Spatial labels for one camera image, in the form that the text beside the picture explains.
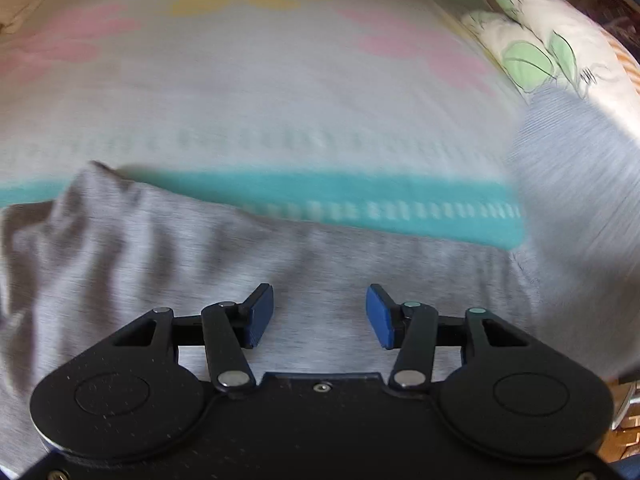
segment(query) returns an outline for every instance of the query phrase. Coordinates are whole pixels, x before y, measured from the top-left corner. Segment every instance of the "gray fabric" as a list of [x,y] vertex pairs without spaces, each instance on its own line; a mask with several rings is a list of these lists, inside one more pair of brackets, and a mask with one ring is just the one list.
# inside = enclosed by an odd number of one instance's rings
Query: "gray fabric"
[[[43,453],[28,398],[46,373],[155,306],[196,314],[260,282],[274,286],[276,311],[247,352],[257,376],[388,374],[396,353],[364,313],[372,282],[441,314],[492,309],[616,374],[638,354],[637,151],[585,102],[537,95],[512,161],[532,236],[514,253],[258,218],[91,164],[55,202],[0,214],[0,463],[22,471]],[[180,362],[206,377],[202,352]],[[455,349],[441,352],[436,378],[458,365]]]

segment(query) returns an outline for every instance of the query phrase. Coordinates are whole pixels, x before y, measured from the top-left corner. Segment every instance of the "pink flower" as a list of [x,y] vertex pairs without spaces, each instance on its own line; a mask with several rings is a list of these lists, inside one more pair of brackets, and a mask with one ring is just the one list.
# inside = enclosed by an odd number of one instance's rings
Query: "pink flower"
[[135,30],[135,20],[114,17],[125,9],[105,4],[87,9],[69,9],[53,17],[40,30],[0,46],[0,76],[12,74],[23,83],[46,75],[60,61],[82,63],[98,56],[91,40]]
[[455,88],[472,87],[493,93],[484,82],[484,76],[493,67],[448,30],[416,27],[383,11],[339,12],[372,30],[358,41],[358,47],[364,52],[396,59],[423,59],[431,73]]

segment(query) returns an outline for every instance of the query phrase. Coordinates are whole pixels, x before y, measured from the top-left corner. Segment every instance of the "screw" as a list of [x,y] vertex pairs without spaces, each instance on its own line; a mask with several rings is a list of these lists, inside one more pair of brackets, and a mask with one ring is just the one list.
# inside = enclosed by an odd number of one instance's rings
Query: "screw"
[[68,476],[62,471],[54,470],[47,475],[47,480],[68,480]]
[[326,394],[331,391],[331,385],[327,383],[314,384],[314,391],[319,394]]
[[218,382],[227,388],[237,388],[238,386],[244,386],[251,379],[249,375],[245,374],[241,370],[228,370],[222,372],[218,376]]
[[426,380],[427,377],[425,377],[425,375],[418,370],[400,370],[394,375],[394,381],[401,388],[420,386],[420,384],[423,384]]

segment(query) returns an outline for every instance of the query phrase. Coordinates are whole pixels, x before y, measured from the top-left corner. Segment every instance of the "bed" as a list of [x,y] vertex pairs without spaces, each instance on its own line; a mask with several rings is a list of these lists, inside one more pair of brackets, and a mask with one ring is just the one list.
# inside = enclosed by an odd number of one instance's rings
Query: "bed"
[[516,246],[524,101],[458,23],[477,8],[44,0],[0,37],[0,206],[99,160],[256,214]]

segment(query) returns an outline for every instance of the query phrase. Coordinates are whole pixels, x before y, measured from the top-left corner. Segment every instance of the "teal stripe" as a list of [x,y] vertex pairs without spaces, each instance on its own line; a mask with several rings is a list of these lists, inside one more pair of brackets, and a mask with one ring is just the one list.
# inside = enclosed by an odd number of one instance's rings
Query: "teal stripe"
[[[522,220],[510,190],[491,182],[412,175],[122,171],[127,178],[256,214],[450,238],[510,249]],[[0,188],[0,206],[55,198],[60,181]]]

